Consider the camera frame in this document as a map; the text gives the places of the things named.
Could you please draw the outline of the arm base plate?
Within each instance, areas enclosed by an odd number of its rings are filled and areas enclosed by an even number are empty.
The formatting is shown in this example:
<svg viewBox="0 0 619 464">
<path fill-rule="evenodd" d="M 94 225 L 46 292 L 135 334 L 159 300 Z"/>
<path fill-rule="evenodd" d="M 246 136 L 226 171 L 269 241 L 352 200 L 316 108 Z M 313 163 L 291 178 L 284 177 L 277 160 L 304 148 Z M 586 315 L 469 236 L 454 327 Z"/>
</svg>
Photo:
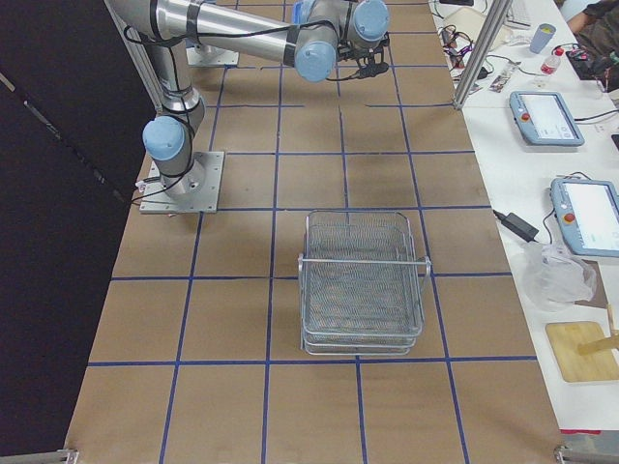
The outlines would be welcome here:
<svg viewBox="0 0 619 464">
<path fill-rule="evenodd" d="M 221 174 L 224 164 L 224 152 L 195 152 L 194 163 L 188 174 L 174 187 L 164 190 L 174 183 L 171 178 L 164 178 L 161 183 L 160 171 L 152 161 L 149 177 L 155 181 L 147 183 L 139 200 L 138 211 L 145 215 L 169 214 L 213 214 L 218 209 L 221 189 Z"/>
<path fill-rule="evenodd" d="M 187 48 L 188 62 L 193 68 L 236 67 L 239 53 L 211 46 L 191 46 Z"/>
</svg>

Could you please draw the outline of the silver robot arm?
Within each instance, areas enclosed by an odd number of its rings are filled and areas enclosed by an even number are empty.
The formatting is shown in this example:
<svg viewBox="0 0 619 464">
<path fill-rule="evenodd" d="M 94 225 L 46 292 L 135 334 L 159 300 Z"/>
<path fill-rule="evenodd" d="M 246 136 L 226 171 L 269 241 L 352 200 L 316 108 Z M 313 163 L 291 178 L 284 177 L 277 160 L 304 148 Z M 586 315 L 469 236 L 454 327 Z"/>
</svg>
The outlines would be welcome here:
<svg viewBox="0 0 619 464">
<path fill-rule="evenodd" d="M 144 213 L 216 210 L 223 154 L 194 148 L 207 108 L 200 91 L 205 77 L 222 76 L 240 55 L 278 62 L 308 82 L 327 79 L 340 61 L 356 63 L 355 79 L 389 69 L 390 13 L 382 1 L 297 1 L 289 23 L 213 1 L 107 7 L 158 111 L 142 132 L 151 174 L 138 183 L 133 202 Z"/>
</svg>

